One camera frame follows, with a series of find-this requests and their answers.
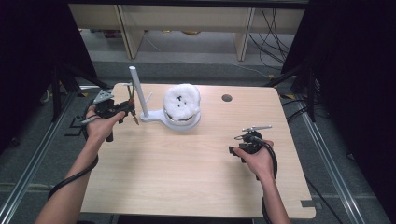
person's right arm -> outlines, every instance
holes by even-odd
[[[265,142],[271,147],[274,145],[271,141]],[[252,155],[238,147],[233,151],[246,161],[251,172],[260,179],[266,212],[271,222],[274,224],[290,223],[288,213],[277,190],[273,162],[268,150],[262,148]]]

white vertical post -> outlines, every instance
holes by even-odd
[[[136,87],[137,95],[139,96],[140,105],[143,109],[143,114],[145,117],[149,116],[148,106],[146,104],[145,96],[142,92],[142,87],[140,86],[139,76],[137,75],[136,68],[134,66],[130,66],[129,70],[131,71],[132,80],[134,81],[134,86]]]

person's left hand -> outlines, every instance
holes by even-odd
[[[88,108],[87,115],[85,117],[87,119],[94,115],[95,115],[95,106],[91,105],[90,108]],[[124,116],[125,116],[124,111],[119,112],[118,114],[116,114],[115,116],[109,119],[102,119],[99,116],[96,116],[96,119],[91,121],[87,125],[88,137],[91,139],[95,139],[100,143],[103,143],[106,140],[106,138],[110,136],[114,124],[120,119],[123,119]]]

white fluffy object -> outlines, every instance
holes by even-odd
[[[201,95],[191,84],[179,84],[168,89],[163,96],[163,108],[172,120],[185,120],[200,111]]]

light wood tabletop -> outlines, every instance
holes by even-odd
[[[142,84],[148,110],[163,108],[163,94],[175,85]],[[272,125],[260,130],[275,142],[276,183],[290,218],[313,218],[314,207],[291,138],[282,105],[273,88],[196,86],[201,94],[201,119],[186,132],[176,132],[159,121],[136,125],[132,116],[116,124],[114,141],[105,142],[92,170],[82,212],[193,216],[262,217],[262,187],[245,163],[228,147],[243,128]],[[117,84],[116,103],[128,99]],[[224,94],[231,102],[222,100]],[[136,114],[142,109],[135,95]]]

